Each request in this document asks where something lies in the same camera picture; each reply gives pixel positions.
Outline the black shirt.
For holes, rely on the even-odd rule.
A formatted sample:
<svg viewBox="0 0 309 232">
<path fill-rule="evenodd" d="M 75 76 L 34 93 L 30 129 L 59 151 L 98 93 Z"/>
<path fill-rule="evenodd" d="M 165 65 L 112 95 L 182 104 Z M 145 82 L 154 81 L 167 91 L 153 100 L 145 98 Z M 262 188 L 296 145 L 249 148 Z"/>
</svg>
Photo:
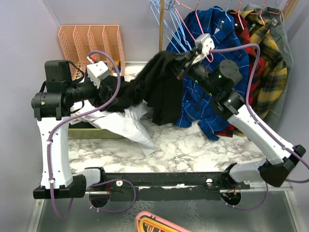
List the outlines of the black shirt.
<svg viewBox="0 0 309 232">
<path fill-rule="evenodd" d="M 185 53 L 157 53 L 138 75 L 126 81 L 121 77 L 118 102 L 108 112 L 121 112 L 145 101 L 153 109 L 152 122 L 157 125 L 175 124 L 182 110 L 183 82 L 176 77 Z"/>
</svg>

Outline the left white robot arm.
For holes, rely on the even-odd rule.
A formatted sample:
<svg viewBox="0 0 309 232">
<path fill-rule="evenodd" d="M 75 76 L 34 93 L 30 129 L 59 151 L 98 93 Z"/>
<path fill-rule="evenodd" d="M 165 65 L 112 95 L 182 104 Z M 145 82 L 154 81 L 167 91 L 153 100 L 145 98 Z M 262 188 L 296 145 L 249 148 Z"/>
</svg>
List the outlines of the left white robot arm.
<svg viewBox="0 0 309 232">
<path fill-rule="evenodd" d="M 103 61 L 90 61 L 81 78 L 73 80 L 68 60 L 50 60 L 44 65 L 46 80 L 31 101 L 41 141 L 43 172 L 40 185 L 34 189 L 34 199 L 82 198 L 91 186 L 100 191 L 107 179 L 102 167 L 86 168 L 73 174 L 68 152 L 69 118 L 77 102 L 89 101 L 100 107 L 112 98 L 103 84 L 110 70 Z"/>
</svg>

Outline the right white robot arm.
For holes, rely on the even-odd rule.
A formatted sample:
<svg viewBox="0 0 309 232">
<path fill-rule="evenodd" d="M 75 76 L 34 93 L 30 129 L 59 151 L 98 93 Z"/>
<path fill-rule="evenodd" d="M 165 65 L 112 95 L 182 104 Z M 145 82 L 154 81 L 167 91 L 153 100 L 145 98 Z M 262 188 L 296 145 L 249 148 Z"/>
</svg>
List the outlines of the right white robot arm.
<svg viewBox="0 0 309 232">
<path fill-rule="evenodd" d="M 242 79 L 234 61 L 225 59 L 214 71 L 207 71 L 199 62 L 194 50 L 179 54 L 172 65 L 175 75 L 182 79 L 190 77 L 203 91 L 212 97 L 210 105 L 221 118 L 242 131 L 265 155 L 265 159 L 245 164 L 233 163 L 221 174 L 222 184 L 233 189 L 240 182 L 265 181 L 280 187 L 287 180 L 306 150 L 281 138 L 252 108 L 245 104 L 234 86 Z"/>
</svg>

